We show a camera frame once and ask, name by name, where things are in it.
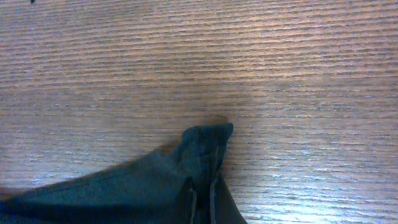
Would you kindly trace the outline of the dark green cloth garment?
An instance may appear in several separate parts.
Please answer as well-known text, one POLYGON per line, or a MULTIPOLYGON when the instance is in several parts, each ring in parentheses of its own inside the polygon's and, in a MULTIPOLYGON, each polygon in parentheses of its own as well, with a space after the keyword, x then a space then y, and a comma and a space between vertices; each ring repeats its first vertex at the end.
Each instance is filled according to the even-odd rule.
POLYGON ((171 151, 1 202, 2 223, 187 223, 187 180, 198 191, 195 223, 210 223, 210 185, 223 163, 231 123, 186 129, 171 151))

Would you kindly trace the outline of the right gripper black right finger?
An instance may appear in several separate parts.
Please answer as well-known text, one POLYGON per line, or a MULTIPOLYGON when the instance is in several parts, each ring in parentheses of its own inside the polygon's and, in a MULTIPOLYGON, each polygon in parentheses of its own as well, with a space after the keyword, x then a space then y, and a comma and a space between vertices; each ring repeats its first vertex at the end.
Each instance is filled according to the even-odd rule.
POLYGON ((210 223, 247 224, 220 173, 210 185, 210 223))

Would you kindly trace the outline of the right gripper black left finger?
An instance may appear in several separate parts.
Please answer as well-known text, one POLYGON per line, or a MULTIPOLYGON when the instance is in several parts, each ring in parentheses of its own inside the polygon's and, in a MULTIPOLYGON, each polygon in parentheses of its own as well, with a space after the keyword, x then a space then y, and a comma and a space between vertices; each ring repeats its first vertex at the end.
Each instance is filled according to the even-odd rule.
POLYGON ((197 197, 198 191, 193 183, 192 179, 187 180, 187 213, 188 221, 187 224, 195 223, 195 215, 197 210, 197 197))

